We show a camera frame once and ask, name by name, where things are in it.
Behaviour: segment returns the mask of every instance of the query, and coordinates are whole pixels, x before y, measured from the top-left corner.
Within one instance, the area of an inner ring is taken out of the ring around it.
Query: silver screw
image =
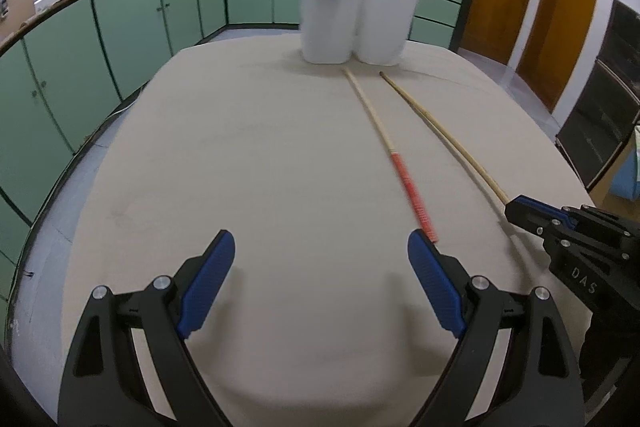
[[[156,277],[154,279],[154,288],[156,290],[166,290],[169,288],[171,284],[171,277],[167,277],[166,275],[161,275],[160,277]]]
[[[549,290],[547,290],[544,286],[538,286],[536,288],[536,297],[541,301],[546,301],[551,296]]]
[[[473,279],[471,279],[471,284],[478,290],[486,290],[487,288],[489,288],[489,280],[486,277],[482,277],[481,275],[476,275]]]
[[[105,295],[107,295],[107,286],[96,286],[91,292],[91,296],[98,301],[104,299]]]

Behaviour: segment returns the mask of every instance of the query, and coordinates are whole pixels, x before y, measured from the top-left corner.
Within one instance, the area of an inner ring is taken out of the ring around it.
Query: white plastic cup
[[[354,43],[358,59],[374,66],[400,62],[418,0],[362,0]]]
[[[302,55],[313,64],[351,58],[360,0],[300,0]]]

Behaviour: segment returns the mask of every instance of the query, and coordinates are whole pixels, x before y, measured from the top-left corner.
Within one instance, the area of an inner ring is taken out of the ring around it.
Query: beige tabletop
[[[579,349],[590,313],[546,270],[539,238],[506,222],[379,68],[349,67],[404,155],[440,251],[505,290],[547,286]],[[465,59],[409,42],[384,69],[510,197],[591,203],[536,124]],[[406,427],[455,346],[407,260],[417,227],[340,66],[304,62],[298,35],[184,50],[140,96],[95,179],[66,276],[63,347],[94,286],[142,289],[227,229],[234,267],[186,344],[234,425]],[[488,405],[507,339],[472,413]],[[136,346],[155,406],[171,415],[143,335]]]

